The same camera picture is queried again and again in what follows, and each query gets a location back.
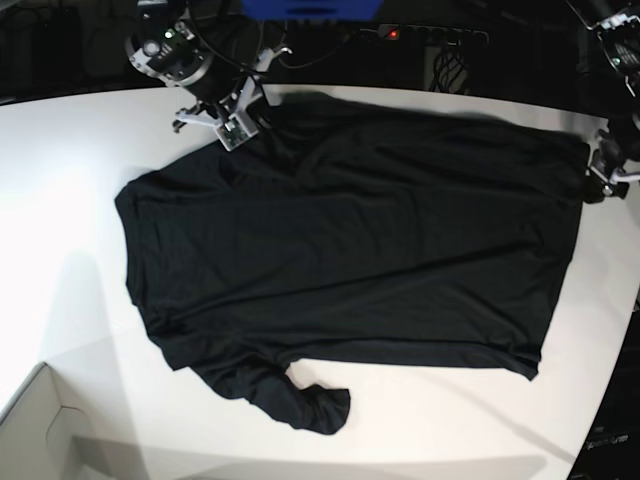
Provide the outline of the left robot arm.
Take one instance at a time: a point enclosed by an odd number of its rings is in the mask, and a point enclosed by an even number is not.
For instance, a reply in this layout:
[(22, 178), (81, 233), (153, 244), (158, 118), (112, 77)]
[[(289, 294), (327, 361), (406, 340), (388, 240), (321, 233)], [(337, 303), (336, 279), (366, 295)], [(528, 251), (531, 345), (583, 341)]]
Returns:
[(602, 52), (631, 96), (628, 111), (610, 115), (606, 129), (595, 134), (595, 148), (584, 183), (583, 201), (597, 204), (624, 199), (638, 171), (625, 165), (639, 162), (639, 3), (637, 1), (570, 1), (569, 7), (595, 35)]

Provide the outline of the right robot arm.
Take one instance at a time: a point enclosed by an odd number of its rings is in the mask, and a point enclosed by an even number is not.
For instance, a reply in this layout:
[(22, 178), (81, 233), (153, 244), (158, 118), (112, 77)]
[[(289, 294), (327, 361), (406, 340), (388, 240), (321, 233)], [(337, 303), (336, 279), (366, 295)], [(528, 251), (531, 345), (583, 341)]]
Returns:
[(292, 50), (260, 48), (243, 63), (207, 40), (191, 1), (139, 1), (139, 31), (125, 43), (131, 66), (168, 88), (180, 88), (195, 104), (175, 113), (173, 131), (197, 125), (213, 131), (228, 151), (256, 137), (260, 127), (250, 107), (266, 99), (263, 80), (271, 64)]

